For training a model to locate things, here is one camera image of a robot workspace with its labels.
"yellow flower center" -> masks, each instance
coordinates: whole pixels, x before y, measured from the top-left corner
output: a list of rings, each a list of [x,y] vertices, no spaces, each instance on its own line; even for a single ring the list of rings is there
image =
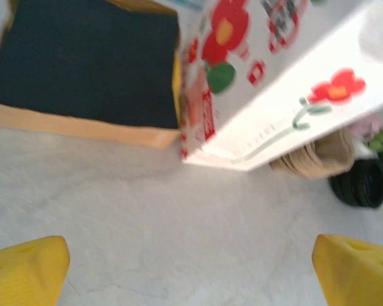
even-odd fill
[[[220,46],[224,46],[231,38],[234,32],[233,25],[226,19],[223,18],[218,24],[216,32],[216,41]]]
[[[334,99],[344,98],[348,95],[348,92],[344,86],[332,86],[327,90],[329,97]]]

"paper bag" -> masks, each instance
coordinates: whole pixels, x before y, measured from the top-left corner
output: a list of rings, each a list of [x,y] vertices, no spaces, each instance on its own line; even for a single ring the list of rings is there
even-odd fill
[[[192,37],[186,163],[252,170],[383,106],[382,0],[212,0]]]

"flower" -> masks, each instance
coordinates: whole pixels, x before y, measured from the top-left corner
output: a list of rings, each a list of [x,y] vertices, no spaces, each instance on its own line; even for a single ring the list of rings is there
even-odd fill
[[[202,51],[202,59],[211,67],[224,62],[228,51],[235,50],[248,30],[246,0],[220,0],[211,18],[211,28]]]
[[[204,68],[200,68],[197,78],[186,92],[188,104],[188,118],[191,127],[202,122],[203,116],[203,92],[207,87],[207,74]]]
[[[203,61],[207,61],[210,67],[214,67],[221,62],[225,62],[227,58],[227,49],[219,46],[216,42],[214,33],[211,33],[204,43],[202,51]]]
[[[199,41],[197,40],[197,38],[195,38],[189,48],[189,56],[188,56],[189,64],[191,64],[192,62],[196,60],[198,47],[199,47]]]
[[[349,102],[351,97],[360,94],[366,88],[362,78],[356,78],[353,69],[343,68],[337,72],[330,82],[322,82],[312,88],[312,94],[307,100],[310,104],[323,103],[324,100],[332,104]]]

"red flower print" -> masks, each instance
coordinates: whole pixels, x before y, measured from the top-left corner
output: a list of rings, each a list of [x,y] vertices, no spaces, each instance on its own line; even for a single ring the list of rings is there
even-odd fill
[[[247,0],[220,0],[211,18],[211,33],[207,37],[202,59],[210,66],[223,62],[228,51],[235,50],[244,40],[249,14],[243,8]]]
[[[313,94],[308,96],[310,104],[323,103],[324,100],[332,104],[349,102],[351,97],[360,94],[366,88],[362,78],[356,78],[353,69],[344,68],[337,72],[330,82],[322,82],[312,88]]]
[[[227,49],[219,46],[216,41],[216,36],[211,33],[204,43],[202,51],[202,60],[207,61],[210,67],[214,67],[221,62],[225,62],[227,57]]]
[[[191,44],[190,48],[189,48],[189,64],[191,64],[192,62],[194,62],[197,58],[197,48],[199,47],[199,41],[197,40],[197,38],[194,39],[193,43]]]

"green leaf print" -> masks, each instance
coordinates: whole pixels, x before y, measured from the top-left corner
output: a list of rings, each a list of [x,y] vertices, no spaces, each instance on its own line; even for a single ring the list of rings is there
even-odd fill
[[[322,5],[326,2],[326,0],[311,0],[313,5]]]
[[[236,69],[227,62],[214,66],[207,74],[207,82],[213,94],[221,94],[234,81]]]

